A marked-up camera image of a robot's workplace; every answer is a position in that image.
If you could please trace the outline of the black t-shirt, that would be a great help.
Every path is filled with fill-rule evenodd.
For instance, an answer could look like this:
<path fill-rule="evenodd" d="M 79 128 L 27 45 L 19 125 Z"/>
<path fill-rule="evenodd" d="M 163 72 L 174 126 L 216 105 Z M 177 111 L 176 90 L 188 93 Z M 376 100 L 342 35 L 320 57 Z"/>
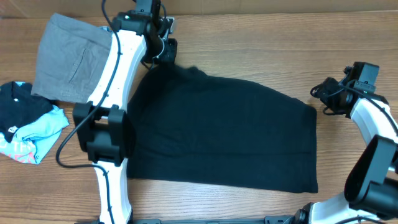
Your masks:
<path fill-rule="evenodd" d="M 161 65 L 128 105 L 127 176 L 315 193 L 317 112 L 261 84 Z"/>

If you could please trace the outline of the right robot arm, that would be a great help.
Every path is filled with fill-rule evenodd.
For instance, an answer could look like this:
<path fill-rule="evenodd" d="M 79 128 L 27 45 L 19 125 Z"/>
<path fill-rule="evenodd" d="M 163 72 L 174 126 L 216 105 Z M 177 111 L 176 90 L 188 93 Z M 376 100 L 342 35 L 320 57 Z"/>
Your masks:
<path fill-rule="evenodd" d="M 326 106 L 327 115 L 344 115 L 360 130 L 366 148 L 349 173 L 342 193 L 326 201 L 309 203 L 287 223 L 385 223 L 397 218 L 397 122 L 388 101 L 377 95 L 379 66 L 355 62 L 345 77 L 327 78 L 310 94 Z"/>

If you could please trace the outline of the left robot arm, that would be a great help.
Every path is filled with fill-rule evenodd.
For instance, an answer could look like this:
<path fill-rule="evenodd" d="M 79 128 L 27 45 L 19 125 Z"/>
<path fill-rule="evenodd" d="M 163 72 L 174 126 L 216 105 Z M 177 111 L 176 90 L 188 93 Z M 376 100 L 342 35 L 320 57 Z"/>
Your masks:
<path fill-rule="evenodd" d="M 127 192 L 127 162 L 135 136 L 127 104 L 137 68 L 173 63 L 177 41 L 169 36 L 175 19 L 156 0 L 108 19 L 111 49 L 99 82 L 86 103 L 77 103 L 73 121 L 81 150 L 98 180 L 101 212 L 97 223 L 129 223 L 132 206 Z"/>

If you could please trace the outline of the folded blue garment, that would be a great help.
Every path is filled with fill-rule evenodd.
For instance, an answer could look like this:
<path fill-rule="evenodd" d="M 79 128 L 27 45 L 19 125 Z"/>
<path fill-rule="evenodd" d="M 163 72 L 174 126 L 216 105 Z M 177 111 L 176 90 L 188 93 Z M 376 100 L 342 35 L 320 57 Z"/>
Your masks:
<path fill-rule="evenodd" d="M 110 28 L 110 27 L 107 27 L 107 26 L 101 26 L 100 29 L 101 29 L 101 30 L 105 30 L 106 32 L 110 32 L 110 33 L 113 32 L 113 31 L 111 30 L 111 28 Z"/>

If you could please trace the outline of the folded grey shorts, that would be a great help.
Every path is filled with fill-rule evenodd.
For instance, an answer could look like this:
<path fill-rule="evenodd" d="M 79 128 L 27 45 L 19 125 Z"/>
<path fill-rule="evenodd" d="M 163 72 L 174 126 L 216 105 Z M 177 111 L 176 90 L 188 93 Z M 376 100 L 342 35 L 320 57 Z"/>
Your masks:
<path fill-rule="evenodd" d="M 111 43 L 112 32 L 53 14 L 39 44 L 31 94 L 86 103 L 101 78 Z"/>

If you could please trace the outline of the light blue printed t-shirt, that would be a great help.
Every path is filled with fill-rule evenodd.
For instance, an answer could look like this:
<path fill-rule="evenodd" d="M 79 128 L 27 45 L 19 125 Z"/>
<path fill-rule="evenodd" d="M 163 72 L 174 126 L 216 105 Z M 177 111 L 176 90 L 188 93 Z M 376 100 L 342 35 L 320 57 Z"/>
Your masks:
<path fill-rule="evenodd" d="M 11 143 L 1 133 L 1 154 L 24 164 L 40 164 L 60 137 L 63 128 L 69 125 L 64 111 L 52 105 L 52 111 L 19 128 Z"/>

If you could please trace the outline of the folded black shirt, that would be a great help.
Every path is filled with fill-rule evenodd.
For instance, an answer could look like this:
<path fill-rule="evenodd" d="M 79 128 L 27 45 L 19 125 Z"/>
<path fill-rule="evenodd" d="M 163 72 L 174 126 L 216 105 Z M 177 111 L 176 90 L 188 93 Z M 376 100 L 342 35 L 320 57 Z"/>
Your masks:
<path fill-rule="evenodd" d="M 53 110 L 51 101 L 31 95 L 32 84 L 9 82 L 1 85 L 1 133 L 11 143 L 16 131 Z"/>

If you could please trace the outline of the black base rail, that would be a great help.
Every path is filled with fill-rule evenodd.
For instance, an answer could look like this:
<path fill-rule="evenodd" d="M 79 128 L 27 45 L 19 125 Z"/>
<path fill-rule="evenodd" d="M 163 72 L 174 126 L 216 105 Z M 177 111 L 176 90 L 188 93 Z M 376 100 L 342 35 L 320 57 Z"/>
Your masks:
<path fill-rule="evenodd" d="M 301 223 L 296 216 L 266 216 L 260 219 L 219 219 L 219 220 L 160 220 L 143 219 L 130 221 L 130 224 L 291 224 Z"/>

